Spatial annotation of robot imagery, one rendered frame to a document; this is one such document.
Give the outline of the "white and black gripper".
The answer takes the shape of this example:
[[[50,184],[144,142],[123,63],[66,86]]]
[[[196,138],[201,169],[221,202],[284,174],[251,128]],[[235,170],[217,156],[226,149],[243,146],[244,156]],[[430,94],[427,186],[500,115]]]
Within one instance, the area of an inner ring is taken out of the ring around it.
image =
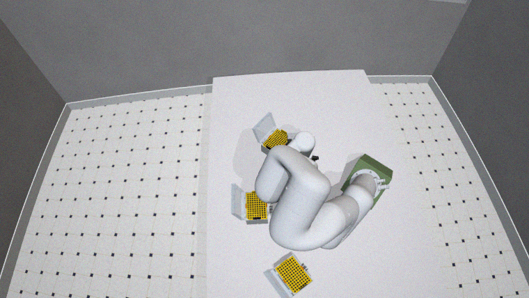
[[[319,159],[319,156],[314,156],[314,155],[311,153],[311,155],[310,155],[309,158],[312,159],[312,160],[315,162],[315,160],[318,160],[318,159]]]

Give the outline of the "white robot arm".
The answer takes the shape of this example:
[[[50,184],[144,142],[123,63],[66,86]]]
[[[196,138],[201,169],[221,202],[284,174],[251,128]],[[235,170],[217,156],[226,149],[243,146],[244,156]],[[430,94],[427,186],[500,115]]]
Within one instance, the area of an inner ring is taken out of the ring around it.
[[[385,179],[361,169],[341,196],[325,202],[331,183],[309,158],[315,137],[307,131],[287,136],[286,146],[270,149],[255,180],[255,193],[262,202],[278,202],[269,222],[270,236],[293,251],[334,249],[370,211],[378,191],[389,189],[389,184],[381,185]]]

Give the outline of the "yellow perforated plate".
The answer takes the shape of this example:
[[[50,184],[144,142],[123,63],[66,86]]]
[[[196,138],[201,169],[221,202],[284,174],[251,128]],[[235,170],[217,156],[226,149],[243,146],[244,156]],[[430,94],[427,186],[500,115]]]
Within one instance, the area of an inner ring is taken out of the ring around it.
[[[310,277],[305,273],[293,256],[282,262],[275,269],[285,280],[291,291],[295,293],[310,283]]]
[[[287,142],[287,132],[276,130],[264,143],[263,146],[269,150],[277,145],[284,145]]]
[[[255,191],[246,193],[246,218],[252,219],[267,219],[266,203],[262,202],[256,195]]]

